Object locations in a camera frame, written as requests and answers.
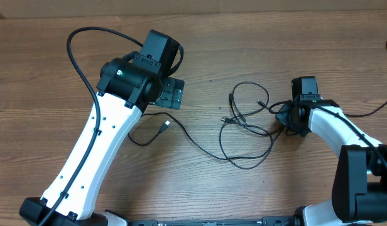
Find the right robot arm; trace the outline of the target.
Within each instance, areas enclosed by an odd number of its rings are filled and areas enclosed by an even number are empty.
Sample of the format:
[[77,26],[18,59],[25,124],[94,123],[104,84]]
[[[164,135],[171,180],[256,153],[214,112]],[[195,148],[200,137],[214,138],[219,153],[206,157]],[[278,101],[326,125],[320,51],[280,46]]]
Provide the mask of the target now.
[[333,100],[318,93],[315,77],[292,80],[292,99],[276,119],[300,136],[322,138],[339,161],[331,198],[296,209],[282,225],[368,225],[387,222],[387,145],[365,134]]

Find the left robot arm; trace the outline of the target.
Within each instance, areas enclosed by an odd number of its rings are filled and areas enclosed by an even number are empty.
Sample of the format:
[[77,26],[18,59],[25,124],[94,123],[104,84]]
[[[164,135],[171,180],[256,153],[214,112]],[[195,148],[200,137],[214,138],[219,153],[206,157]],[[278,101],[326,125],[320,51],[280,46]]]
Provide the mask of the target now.
[[94,104],[68,160],[41,197],[26,198],[20,216],[30,225],[127,225],[117,213],[95,211],[102,182],[124,139],[150,104],[178,109],[167,92],[181,93],[184,82],[171,77],[183,54],[178,41],[151,30],[140,51],[105,63],[95,88],[78,65],[77,73]]

